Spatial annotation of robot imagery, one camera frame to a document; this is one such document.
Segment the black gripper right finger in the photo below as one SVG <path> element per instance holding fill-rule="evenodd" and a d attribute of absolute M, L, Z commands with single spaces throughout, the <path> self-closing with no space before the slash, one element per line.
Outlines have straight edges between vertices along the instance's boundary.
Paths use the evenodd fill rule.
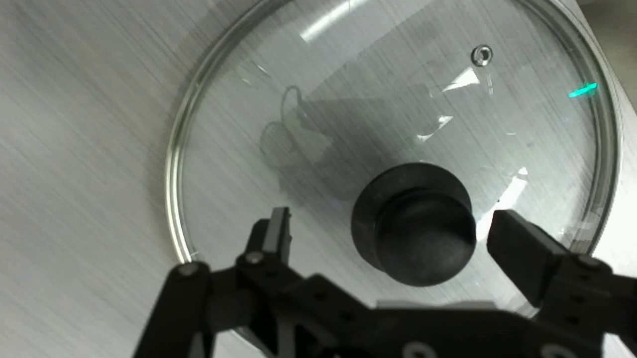
<path fill-rule="evenodd" d="M 576 255 L 516 212 L 496 212 L 488 253 L 522 297 L 542 313 L 566 309 L 578 275 Z"/>

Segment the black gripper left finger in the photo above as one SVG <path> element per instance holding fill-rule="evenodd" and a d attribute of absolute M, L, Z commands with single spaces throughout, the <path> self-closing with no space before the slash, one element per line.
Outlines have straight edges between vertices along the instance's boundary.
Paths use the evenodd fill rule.
<path fill-rule="evenodd" d="M 291 273 L 291 210 L 275 208 L 267 220 L 259 220 L 237 259 L 241 277 L 281 279 Z"/>

